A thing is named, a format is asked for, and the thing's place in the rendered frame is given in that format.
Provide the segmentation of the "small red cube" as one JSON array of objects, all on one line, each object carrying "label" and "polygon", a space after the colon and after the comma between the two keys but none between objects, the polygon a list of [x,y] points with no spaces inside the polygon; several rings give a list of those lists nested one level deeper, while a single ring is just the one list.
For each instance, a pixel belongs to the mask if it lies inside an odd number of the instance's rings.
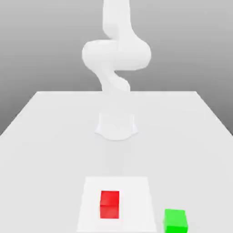
[{"label": "small red cube", "polygon": [[100,199],[100,218],[118,219],[119,218],[119,191],[101,191]]}]

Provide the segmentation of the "small green cube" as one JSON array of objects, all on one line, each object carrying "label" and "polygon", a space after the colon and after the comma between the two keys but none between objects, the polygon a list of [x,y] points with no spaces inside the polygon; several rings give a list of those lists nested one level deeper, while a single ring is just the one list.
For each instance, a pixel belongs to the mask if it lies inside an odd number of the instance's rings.
[{"label": "small green cube", "polygon": [[165,209],[164,233],[187,233],[188,223],[185,210]]}]

